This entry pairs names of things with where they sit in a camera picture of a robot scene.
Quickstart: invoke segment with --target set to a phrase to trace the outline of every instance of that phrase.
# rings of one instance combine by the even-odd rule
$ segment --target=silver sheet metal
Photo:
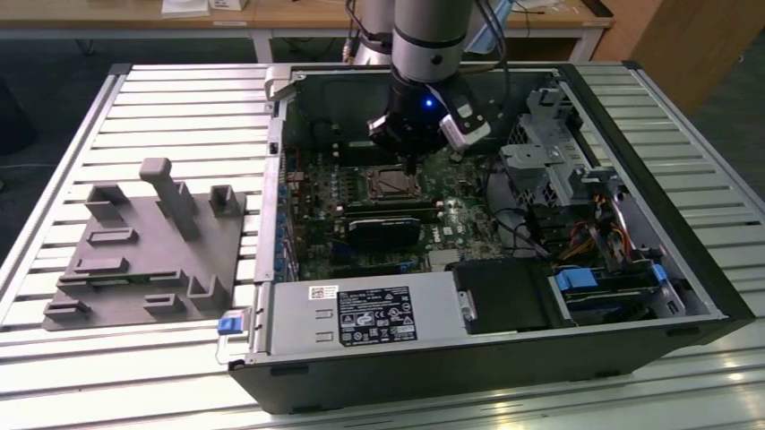
[[[227,183],[247,193],[234,303],[245,306],[254,299],[269,133],[269,117],[258,110],[265,68],[134,66],[127,79],[108,78],[75,137],[72,159],[64,159],[71,168],[54,178],[62,183],[43,195],[28,240],[22,237],[3,267],[0,428],[765,426],[763,202],[642,74],[620,64],[578,69],[760,317],[753,324],[629,376],[279,417],[258,408],[225,374],[218,359],[243,352],[246,344],[234,341],[222,354],[215,321],[46,332],[42,311],[84,228],[82,202],[91,184],[119,181],[127,195],[150,195],[151,187],[138,180],[146,156],[174,160],[174,175],[187,180],[191,192]]]

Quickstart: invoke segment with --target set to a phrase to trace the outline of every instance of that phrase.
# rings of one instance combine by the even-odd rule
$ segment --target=green circuit board
[[[473,159],[455,162],[450,156],[447,149],[431,155],[411,179],[395,173],[401,170],[397,165],[343,168],[331,154],[313,156],[299,175],[301,183],[293,185],[302,280],[333,279],[357,271],[371,273],[375,268],[383,271],[381,274],[433,271],[429,261],[433,251],[454,250],[461,260],[497,258],[504,254],[485,212],[484,169]],[[374,253],[346,249],[343,219],[337,215],[337,206],[377,204],[383,210],[391,201],[438,202],[439,216],[423,221],[417,244]],[[406,211],[401,214],[390,211],[393,217],[406,214]]]

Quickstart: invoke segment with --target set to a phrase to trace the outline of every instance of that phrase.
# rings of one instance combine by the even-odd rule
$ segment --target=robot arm
[[[393,34],[386,34],[393,5]],[[370,121],[370,137],[414,173],[427,154],[446,144],[464,151],[492,131],[489,111],[497,110],[481,105],[460,73],[473,0],[363,0],[361,7],[375,29],[365,29],[363,49],[378,58],[387,49],[393,63],[389,107]]]

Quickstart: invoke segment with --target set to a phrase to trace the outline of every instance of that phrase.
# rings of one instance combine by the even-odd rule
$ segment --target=floor
[[[277,61],[338,61],[342,41],[287,44],[277,40]],[[39,138],[23,151],[0,156],[0,260],[14,245],[55,165],[75,135],[98,88],[115,63],[253,63],[250,42],[211,40],[103,40],[83,56],[71,40],[0,41],[0,78],[15,93]],[[765,33],[749,48],[693,118],[704,135],[755,190],[765,196]]]

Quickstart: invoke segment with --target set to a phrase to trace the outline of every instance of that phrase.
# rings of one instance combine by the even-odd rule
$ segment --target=gray plastic holder
[[[46,330],[214,319],[229,310],[246,196],[229,185],[191,194],[171,167],[167,159],[142,164],[159,199],[94,186],[92,217],[44,311]]]

